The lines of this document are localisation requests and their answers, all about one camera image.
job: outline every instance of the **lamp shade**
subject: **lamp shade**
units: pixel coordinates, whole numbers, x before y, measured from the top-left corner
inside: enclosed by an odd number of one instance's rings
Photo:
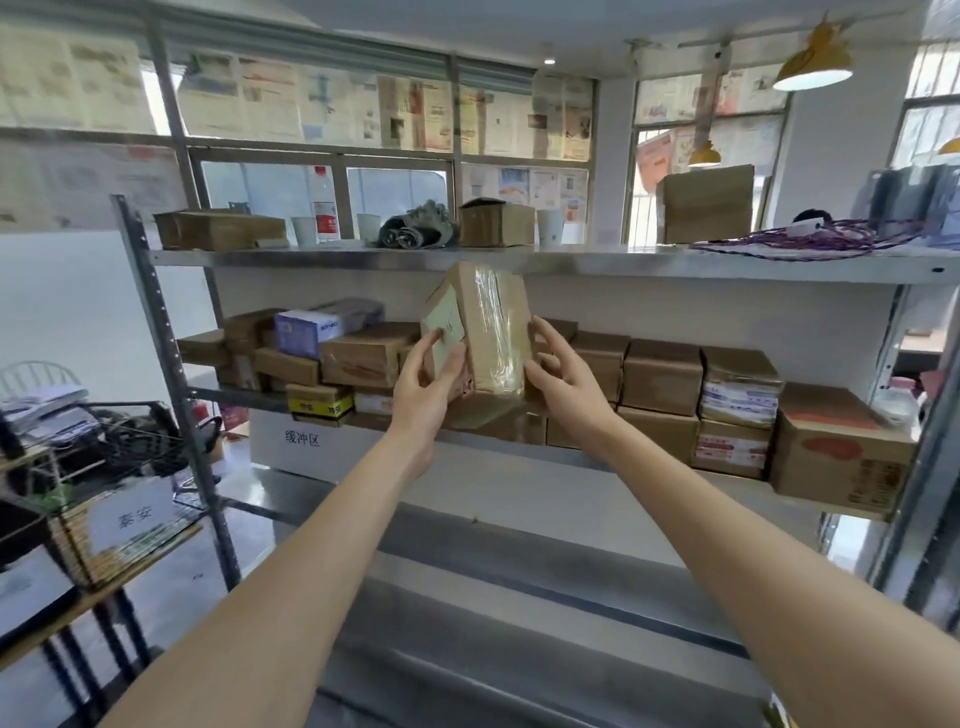
[[[853,60],[829,23],[821,23],[807,39],[806,48],[780,67],[774,81],[778,91],[804,91],[836,84],[853,75]]]
[[[713,149],[713,142],[709,139],[699,149],[690,155],[688,167],[715,167],[720,164],[720,153]]]

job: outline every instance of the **paper cup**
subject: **paper cup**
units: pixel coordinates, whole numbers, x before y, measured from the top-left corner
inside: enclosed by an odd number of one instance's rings
[[[380,216],[357,212],[357,234],[366,243],[375,243],[380,236]]]
[[[540,231],[540,247],[556,248],[564,239],[564,211],[561,209],[537,210],[537,229]]]
[[[291,217],[294,224],[294,235],[297,237],[297,246],[300,248],[317,247],[317,218]]]

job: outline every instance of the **white chair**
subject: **white chair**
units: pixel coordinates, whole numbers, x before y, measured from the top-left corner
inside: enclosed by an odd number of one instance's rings
[[[0,369],[2,400],[54,384],[80,384],[80,380],[69,369],[53,361],[18,361]]]

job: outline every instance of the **plastic bottle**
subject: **plastic bottle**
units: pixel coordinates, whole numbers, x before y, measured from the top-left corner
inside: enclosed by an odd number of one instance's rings
[[[339,240],[340,227],[337,225],[333,180],[322,165],[314,167],[310,176],[310,200],[313,214],[317,218],[317,237],[321,240]]]
[[[908,376],[891,376],[890,386],[880,393],[874,409],[893,427],[907,435],[918,423],[920,403],[913,396],[916,382]]]

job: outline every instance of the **hand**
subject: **hand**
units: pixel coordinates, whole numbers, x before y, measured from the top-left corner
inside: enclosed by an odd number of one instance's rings
[[[394,387],[394,417],[387,434],[403,440],[413,452],[414,479],[426,473],[433,461],[433,441],[444,422],[450,389],[464,370],[467,359],[467,345],[455,344],[437,378],[424,385],[428,377],[423,359],[443,335],[444,330],[437,328],[419,340],[407,355]]]
[[[539,360],[527,361],[527,377],[543,392],[550,417],[586,452],[606,460],[608,445],[623,421],[607,403],[587,362],[566,339],[539,316],[533,317],[533,328],[553,354],[541,353]]]

